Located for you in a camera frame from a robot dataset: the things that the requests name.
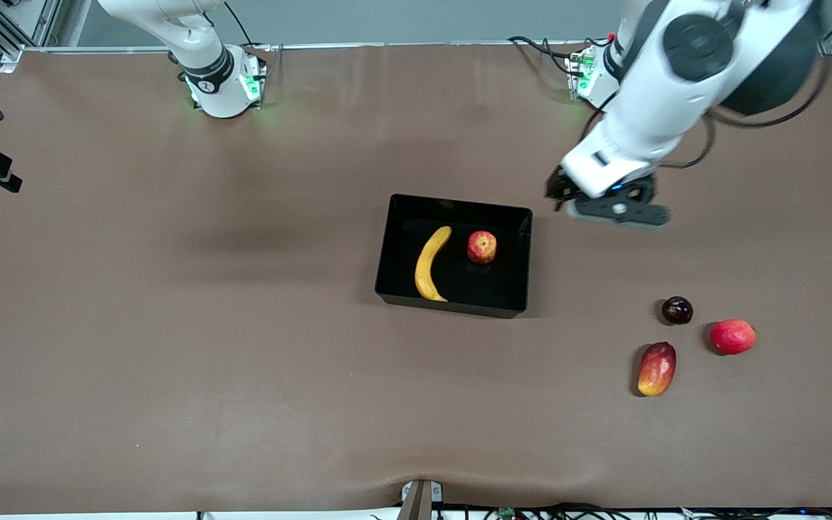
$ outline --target black tray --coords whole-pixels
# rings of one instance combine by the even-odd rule
[[[420,296],[413,276],[423,246],[442,226],[451,226],[451,238],[435,257],[432,279],[448,302],[435,302]],[[467,256],[468,237],[476,230],[496,237],[496,258],[485,266]],[[396,306],[515,317],[528,306],[531,249],[530,209],[395,194],[374,292]]]

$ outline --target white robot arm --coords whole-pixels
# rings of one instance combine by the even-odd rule
[[[215,118],[233,118],[261,103],[264,63],[236,45],[224,45],[204,14],[223,0],[98,0],[119,20],[161,40],[185,72],[196,105]]]
[[[588,91],[581,92],[592,102],[593,94],[601,98],[598,108],[607,115],[560,161],[548,196],[571,200],[574,217],[656,227],[668,220],[666,210],[637,203],[649,202],[650,175],[711,106],[727,100],[752,114],[780,105],[802,86],[816,53],[816,29],[802,24],[812,0],[627,0],[622,6],[620,32],[599,51]],[[641,6],[633,28],[630,17]],[[792,47],[786,52],[801,56],[800,63],[784,49],[776,52],[783,47]],[[770,69],[792,78],[786,85],[754,85]],[[620,86],[607,95],[605,85],[613,82]],[[783,92],[766,99],[763,89]],[[626,201],[631,192],[637,198]]]

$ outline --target yellow banana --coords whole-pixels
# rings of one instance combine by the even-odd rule
[[[448,243],[449,238],[451,238],[451,227],[440,227],[422,247],[422,253],[416,262],[416,289],[426,300],[448,302],[438,293],[436,284],[432,281],[432,262],[436,259],[439,250]]]

